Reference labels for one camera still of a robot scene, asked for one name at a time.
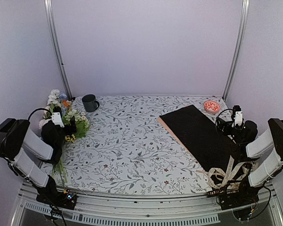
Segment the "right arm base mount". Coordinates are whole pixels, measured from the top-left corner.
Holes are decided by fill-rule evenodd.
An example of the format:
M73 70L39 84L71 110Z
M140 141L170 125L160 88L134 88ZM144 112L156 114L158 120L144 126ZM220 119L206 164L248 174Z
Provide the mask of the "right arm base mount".
M216 197L217 203L220 205L221 210L234 210L232 213L239 221L248 221L258 205L258 189L222 194Z

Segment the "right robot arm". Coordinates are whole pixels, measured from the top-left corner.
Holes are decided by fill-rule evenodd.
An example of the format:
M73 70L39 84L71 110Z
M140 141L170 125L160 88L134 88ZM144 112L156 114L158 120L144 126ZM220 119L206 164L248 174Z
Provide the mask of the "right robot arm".
M257 136L257 125L243 121L242 113L236 112L231 121L217 117L215 128L232 138L236 149L229 157L226 170L212 168L209 171L210 176L221 181L212 187L244 187L235 194L234 201L245 205L253 197L251 188L262 187L283 169L283 120L269 119L268 128Z

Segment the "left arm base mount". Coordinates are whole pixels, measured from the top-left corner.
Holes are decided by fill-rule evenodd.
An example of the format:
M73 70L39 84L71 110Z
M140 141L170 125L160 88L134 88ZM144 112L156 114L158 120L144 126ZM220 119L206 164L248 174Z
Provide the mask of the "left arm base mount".
M68 190L59 192L38 189L36 200L54 207L74 210L77 203L77 195Z

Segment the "yellow small flower bunch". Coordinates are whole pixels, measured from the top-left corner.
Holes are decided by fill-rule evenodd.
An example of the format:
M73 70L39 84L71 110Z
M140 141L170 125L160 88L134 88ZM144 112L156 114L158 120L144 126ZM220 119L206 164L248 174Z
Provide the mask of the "yellow small flower bunch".
M75 140L76 140L76 137L74 134L65 136L65 141L68 143L75 143Z

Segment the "black wrapping paper sheet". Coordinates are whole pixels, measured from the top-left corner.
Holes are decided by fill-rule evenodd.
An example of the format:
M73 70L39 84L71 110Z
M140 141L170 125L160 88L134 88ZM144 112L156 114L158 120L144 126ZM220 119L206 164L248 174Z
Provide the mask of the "black wrapping paper sheet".
M194 105L161 115L162 121L196 158L205 171L220 168L226 171L236 144L217 133L215 124Z

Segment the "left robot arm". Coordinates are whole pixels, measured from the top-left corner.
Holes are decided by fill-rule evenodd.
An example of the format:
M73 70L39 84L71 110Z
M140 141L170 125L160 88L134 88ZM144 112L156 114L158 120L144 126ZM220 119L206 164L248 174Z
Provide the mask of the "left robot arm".
M29 120L7 118L0 124L0 157L16 173L30 180L50 204L60 201L61 192L57 190L55 180L43 172L26 152L29 151L43 162L56 165L62 156L65 136L64 129L52 121L42 127L41 137L30 129Z

